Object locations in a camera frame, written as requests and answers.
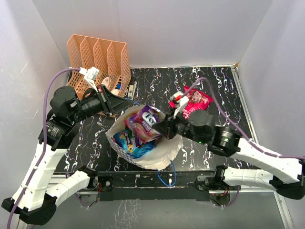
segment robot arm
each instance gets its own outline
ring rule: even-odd
[[[160,134],[172,139],[176,134],[189,138],[214,154],[242,160],[260,169],[235,169],[217,166],[213,177],[198,179],[197,184],[205,190],[225,189],[227,186],[255,186],[276,190],[280,195],[301,199],[305,195],[305,160],[280,158],[263,154],[252,147],[240,133],[228,127],[217,126],[214,117],[204,110],[197,110],[185,120],[180,111],[187,101],[181,93],[171,98],[172,109],[165,119],[153,126]],[[280,154],[265,149],[278,156]]]
[[[52,109],[47,117],[46,153],[39,166],[35,166],[42,154],[42,131],[34,159],[22,185],[13,197],[2,203],[2,207],[11,212],[16,200],[24,192],[15,213],[20,214],[19,218],[27,224],[44,225],[68,197],[81,189],[95,188],[93,182],[97,173],[86,166],[56,186],[47,188],[57,164],[78,133],[76,123],[99,112],[106,115],[116,114],[132,103],[113,95],[102,85],[99,90],[88,89],[82,100],[78,99],[72,87],[61,87],[55,91],[50,104]],[[26,186],[25,183],[33,171],[35,172],[30,183]]]

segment white wall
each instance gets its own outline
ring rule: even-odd
[[[15,193],[33,159],[47,84],[67,66],[31,0],[0,0],[0,5],[2,202]],[[0,228],[6,228],[8,217],[0,208]]]
[[[274,1],[239,65],[259,141],[283,155],[305,155],[304,25],[303,0]],[[296,228],[304,228],[305,199],[287,205]]]
[[[132,67],[239,62],[271,0],[33,0],[67,64],[72,34],[127,42]]]

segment blue snack bag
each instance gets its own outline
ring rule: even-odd
[[[144,154],[156,147],[154,142],[144,144],[143,141],[134,136],[130,129],[116,133],[113,136],[115,142],[122,147],[133,159],[142,157]]]

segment black and white marble floor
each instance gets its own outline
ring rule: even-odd
[[[179,90],[183,91],[184,85],[190,86],[199,77],[207,77],[224,112],[251,136],[230,67],[132,69],[132,76],[136,78],[137,85],[141,85],[137,87],[134,100],[141,104],[153,105],[162,111],[167,111],[170,96]],[[211,95],[204,83],[200,83],[197,88]],[[219,115],[214,103],[209,105],[207,112],[217,117],[216,124],[231,127],[228,121]],[[114,121],[115,118],[100,115],[82,121],[79,135],[73,140],[56,172],[73,172],[83,165],[99,172],[142,171],[141,168],[119,158],[111,149],[105,132]],[[207,151],[205,146],[186,138],[183,139],[183,146],[174,163],[177,171],[213,170],[217,165],[252,167],[242,161],[214,155]]]

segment red snack package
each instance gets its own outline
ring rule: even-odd
[[[184,91],[187,91],[190,87],[184,86]],[[192,89],[187,95],[189,102],[183,110],[183,117],[188,119],[190,113],[196,110],[205,110],[213,99],[205,93]]]

